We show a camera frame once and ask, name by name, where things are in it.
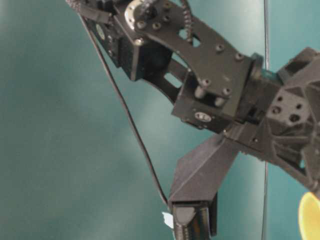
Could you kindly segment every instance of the black cable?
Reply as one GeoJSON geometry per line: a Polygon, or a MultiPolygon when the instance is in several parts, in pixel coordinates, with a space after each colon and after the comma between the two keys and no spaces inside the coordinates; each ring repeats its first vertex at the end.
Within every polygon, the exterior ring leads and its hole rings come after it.
{"type": "Polygon", "coordinates": [[[93,44],[93,46],[94,46],[94,48],[95,48],[95,50],[96,50],[96,52],[98,54],[100,60],[101,60],[101,63],[102,63],[103,68],[105,70],[105,73],[108,76],[108,78],[110,80],[110,83],[111,83],[116,95],[118,96],[118,98],[120,100],[120,103],[121,103],[121,105],[122,105],[122,107],[124,109],[124,112],[125,112],[125,114],[126,114],[126,116],[128,118],[128,121],[129,121],[130,126],[132,128],[132,131],[134,133],[134,136],[135,136],[135,138],[136,138],[136,140],[137,140],[137,142],[138,142],[138,144],[139,144],[139,146],[140,146],[140,148],[141,148],[141,150],[142,150],[142,152],[144,154],[144,157],[146,159],[146,163],[147,163],[147,165],[149,167],[149,170],[150,170],[151,175],[152,175],[152,179],[153,179],[153,181],[154,181],[154,183],[156,185],[158,193],[159,193],[163,203],[168,207],[168,200],[167,200],[167,198],[166,198],[166,196],[164,194],[164,191],[161,188],[161,185],[160,185],[160,182],[158,180],[156,171],[155,171],[154,166],[153,166],[153,164],[151,162],[151,159],[150,159],[150,156],[149,156],[148,151],[146,149],[146,146],[145,146],[145,144],[144,144],[144,142],[143,142],[143,140],[142,140],[142,138],[141,138],[141,136],[140,136],[140,134],[138,132],[138,129],[137,129],[136,124],[135,124],[135,122],[133,120],[133,117],[132,117],[132,115],[131,115],[131,113],[129,111],[128,105],[127,105],[123,95],[121,94],[120,89],[118,88],[117,83],[116,83],[116,81],[115,81],[115,79],[114,79],[114,77],[113,77],[113,75],[112,75],[112,73],[110,71],[110,68],[109,68],[109,66],[108,66],[108,64],[107,64],[107,62],[106,62],[106,60],[105,60],[105,58],[104,58],[104,56],[103,56],[98,44],[96,42],[96,40],[94,39],[93,34],[90,32],[84,17],[82,17],[80,14],[79,14],[79,17],[81,19],[81,22],[82,22],[86,32],[89,35],[89,38],[90,38],[90,40],[91,40],[91,42],[92,42],[92,44],[93,44]]]}
{"type": "MultiPolygon", "coordinates": [[[[147,9],[156,4],[159,0],[145,0],[141,7],[141,13],[144,14],[147,9]]],[[[183,9],[184,28],[186,31],[186,40],[193,44],[194,40],[194,19],[188,0],[180,0],[183,9]]]]}

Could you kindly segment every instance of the white paper tag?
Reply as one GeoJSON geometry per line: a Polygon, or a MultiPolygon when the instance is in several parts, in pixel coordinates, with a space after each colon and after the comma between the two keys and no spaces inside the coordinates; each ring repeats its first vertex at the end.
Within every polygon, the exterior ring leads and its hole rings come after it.
{"type": "Polygon", "coordinates": [[[162,214],[165,225],[167,225],[171,229],[174,229],[174,216],[167,212],[162,212],[162,214]]]}

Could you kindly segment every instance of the yellow object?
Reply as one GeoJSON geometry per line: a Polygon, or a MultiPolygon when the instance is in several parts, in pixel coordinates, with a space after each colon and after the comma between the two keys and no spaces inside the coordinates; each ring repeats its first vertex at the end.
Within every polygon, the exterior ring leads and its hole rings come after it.
{"type": "Polygon", "coordinates": [[[303,240],[320,240],[320,201],[311,192],[301,199],[299,226],[303,240]]]}

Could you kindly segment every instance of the robotic arm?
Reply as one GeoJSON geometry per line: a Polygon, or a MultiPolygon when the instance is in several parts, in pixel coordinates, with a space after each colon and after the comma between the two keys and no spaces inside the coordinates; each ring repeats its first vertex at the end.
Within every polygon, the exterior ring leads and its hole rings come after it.
{"type": "Polygon", "coordinates": [[[279,166],[320,199],[319,52],[306,48],[272,73],[192,16],[185,0],[67,2],[131,81],[161,91],[182,122],[216,133],[177,163],[168,200],[177,240],[217,234],[218,189],[238,152],[279,166]]]}

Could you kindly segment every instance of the green backdrop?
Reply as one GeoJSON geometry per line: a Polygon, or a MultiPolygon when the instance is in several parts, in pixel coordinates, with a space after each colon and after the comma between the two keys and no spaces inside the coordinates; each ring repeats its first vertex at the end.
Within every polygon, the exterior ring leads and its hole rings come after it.
{"type": "MultiPolygon", "coordinates": [[[[269,1],[273,70],[305,46],[320,49],[320,6],[306,2],[269,1]]],[[[190,3],[239,51],[265,55],[263,0],[190,3]]],[[[161,93],[110,65],[168,194],[177,159],[211,133],[182,124],[161,93]]],[[[0,1],[0,70],[0,239],[173,238],[120,103],[63,0],[0,1]]],[[[219,192],[217,240],[261,239],[263,225],[267,239],[299,239],[304,189],[271,167],[264,222],[265,170],[237,158],[219,192]]]]}

